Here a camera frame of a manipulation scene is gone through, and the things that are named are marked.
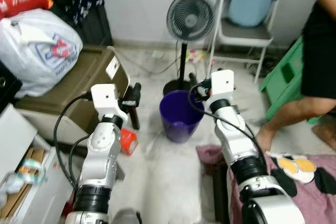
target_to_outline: green plastic crate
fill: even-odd
[[[299,38],[261,84],[260,90],[267,93],[271,104],[266,112],[267,120],[270,120],[285,103],[303,98],[300,91],[302,48],[303,41]],[[319,117],[311,118],[308,123],[314,124],[318,119]]]

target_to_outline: red box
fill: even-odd
[[[121,152],[130,156],[138,145],[137,134],[124,128],[121,129]]]

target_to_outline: metal frame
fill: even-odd
[[[266,49],[272,43],[273,37],[271,37],[270,40],[264,40],[264,39],[248,39],[248,38],[231,38],[231,37],[227,37],[227,36],[223,35],[221,20],[222,20],[224,1],[225,0],[219,0],[216,4],[216,6],[217,6],[217,17],[216,17],[215,29],[214,29],[214,32],[213,32],[213,38],[212,38],[211,44],[209,44],[209,46],[211,45],[211,50],[210,50],[210,57],[209,57],[209,64],[208,64],[208,68],[207,68],[207,74],[208,74],[208,76],[210,75],[211,65],[212,65],[213,60],[258,63],[256,76],[254,78],[254,83],[256,83],[258,78],[259,78],[259,75],[260,75],[261,66],[263,64],[262,62],[263,62],[264,57],[265,57]],[[267,24],[268,31],[270,31],[272,26],[273,26],[276,11],[277,11],[277,8],[278,8],[278,2],[279,2],[279,0],[273,0],[272,7],[270,8],[268,16],[264,20],[264,23]],[[216,40],[217,40],[217,37],[219,37],[218,35],[220,35],[220,37],[222,38],[223,44],[234,45],[234,46],[247,46],[247,47],[252,47],[252,48],[253,47],[261,47],[263,50],[261,51],[261,55],[260,55],[259,60],[214,56]]]

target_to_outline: purple bucket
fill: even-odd
[[[201,102],[195,105],[204,110]],[[160,113],[166,135],[175,143],[186,142],[204,115],[190,106],[186,90],[176,90],[166,94],[160,102]]]

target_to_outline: fan grille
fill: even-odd
[[[184,42],[202,39],[214,26],[214,14],[208,0],[174,0],[167,14],[169,31]]]

